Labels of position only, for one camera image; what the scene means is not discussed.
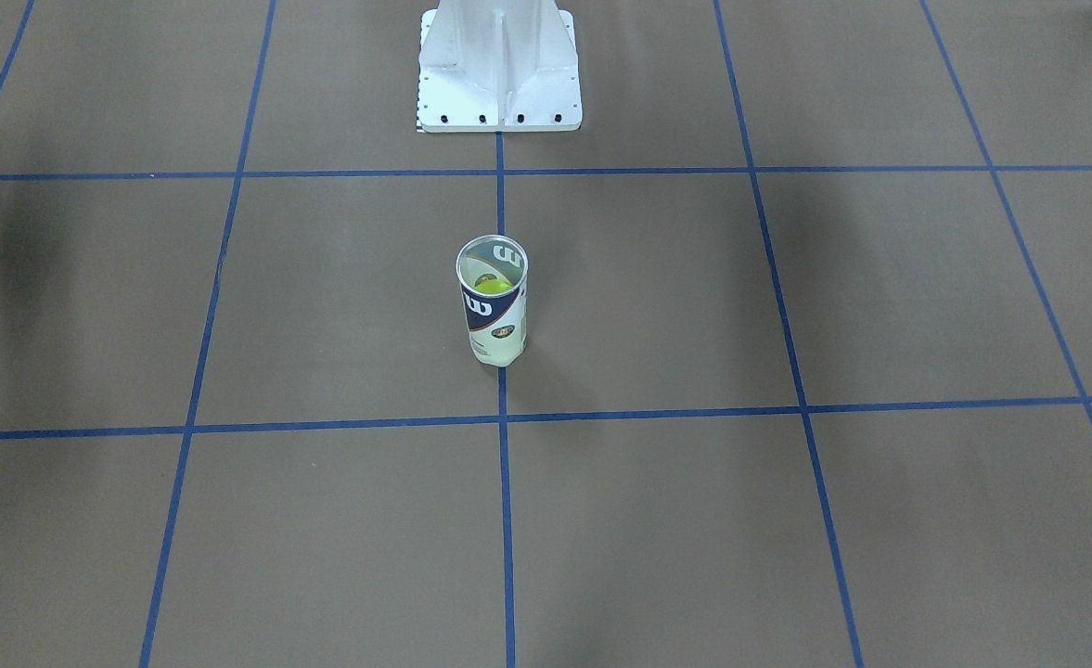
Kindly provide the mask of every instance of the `gray floor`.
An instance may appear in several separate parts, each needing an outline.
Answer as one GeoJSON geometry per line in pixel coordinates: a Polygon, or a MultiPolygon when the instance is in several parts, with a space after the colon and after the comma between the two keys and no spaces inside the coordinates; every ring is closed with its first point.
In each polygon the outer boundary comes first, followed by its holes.
{"type": "Polygon", "coordinates": [[[1092,0],[430,4],[0,0],[0,667],[1092,667],[1092,0]]]}

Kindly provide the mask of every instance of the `dark blue label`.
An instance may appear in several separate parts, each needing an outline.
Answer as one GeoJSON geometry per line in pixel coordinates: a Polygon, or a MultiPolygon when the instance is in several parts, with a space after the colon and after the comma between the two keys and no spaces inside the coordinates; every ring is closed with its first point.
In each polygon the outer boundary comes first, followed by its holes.
{"type": "Polygon", "coordinates": [[[467,313],[467,329],[471,331],[487,330],[491,323],[503,318],[503,314],[512,308],[513,301],[521,296],[523,287],[518,287],[512,293],[500,297],[490,297],[473,293],[463,287],[464,309],[467,313]]]}

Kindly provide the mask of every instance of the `tennis ball can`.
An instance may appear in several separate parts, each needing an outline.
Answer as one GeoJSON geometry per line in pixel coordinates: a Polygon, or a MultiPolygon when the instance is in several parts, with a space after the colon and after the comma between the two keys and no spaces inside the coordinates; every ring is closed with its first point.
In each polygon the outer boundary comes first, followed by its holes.
{"type": "Polygon", "coordinates": [[[525,250],[508,237],[485,234],[462,247],[455,275],[475,358],[508,367],[525,349],[525,250]]]}

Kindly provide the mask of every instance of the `white metal bracket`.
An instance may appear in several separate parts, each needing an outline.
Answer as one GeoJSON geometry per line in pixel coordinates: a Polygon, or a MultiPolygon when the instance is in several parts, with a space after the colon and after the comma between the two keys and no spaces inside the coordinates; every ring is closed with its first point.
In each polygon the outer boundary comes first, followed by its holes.
{"type": "Polygon", "coordinates": [[[423,14],[418,130],[578,130],[575,44],[554,0],[441,0],[423,14]]]}

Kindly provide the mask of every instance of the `horizontal blue line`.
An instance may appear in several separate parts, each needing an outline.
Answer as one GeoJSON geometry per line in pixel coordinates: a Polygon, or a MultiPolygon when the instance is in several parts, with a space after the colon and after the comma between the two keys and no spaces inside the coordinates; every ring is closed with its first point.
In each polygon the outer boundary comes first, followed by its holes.
{"type": "MultiPolygon", "coordinates": [[[[772,165],[757,166],[757,174],[939,172],[989,170],[986,165],[772,165]]],[[[1092,165],[996,165],[996,170],[1056,170],[1079,172],[1092,165]]],[[[748,174],[746,166],[689,166],[689,168],[571,168],[505,169],[506,177],[597,177],[597,175],[748,174]]],[[[365,178],[365,177],[494,177],[495,169],[389,170],[245,170],[241,178],[365,178]]],[[[139,172],[0,174],[0,181],[163,181],[171,178],[235,178],[235,170],[139,170],[139,172]]]]}
{"type": "MultiPolygon", "coordinates": [[[[808,405],[810,414],[893,413],[907,410],[962,410],[980,407],[1020,407],[1042,405],[1080,405],[1078,397],[971,398],[953,402],[888,402],[870,405],[808,405]]],[[[737,418],[752,415],[796,415],[795,405],[755,407],[712,407],[712,409],[612,410],[591,413],[529,413],[510,415],[509,422],[575,422],[591,419],[737,418]]],[[[448,427],[452,424],[499,424],[498,415],[448,417],[396,417],[381,419],[321,419],[311,422],[198,424],[193,434],[239,434],[253,431],[313,431],[324,429],[378,429],[390,427],[448,427]]],[[[29,429],[0,431],[0,441],[23,439],[83,439],[83,437],[180,436],[185,426],[106,427],[95,429],[29,429]]]]}
{"type": "Polygon", "coordinates": [[[957,402],[889,402],[871,405],[810,405],[809,413],[886,413],[898,410],[956,410],[977,407],[1018,407],[1034,405],[1081,405],[1079,397],[970,398],[957,402]]]}
{"type": "Polygon", "coordinates": [[[569,422],[589,419],[737,418],[745,415],[796,415],[795,405],[712,407],[712,409],[613,410],[596,413],[532,413],[510,415],[509,422],[569,422]]]}
{"type": "Polygon", "coordinates": [[[25,439],[95,439],[95,437],[180,436],[185,427],[105,427],[97,429],[27,429],[0,431],[0,441],[25,439]]]}

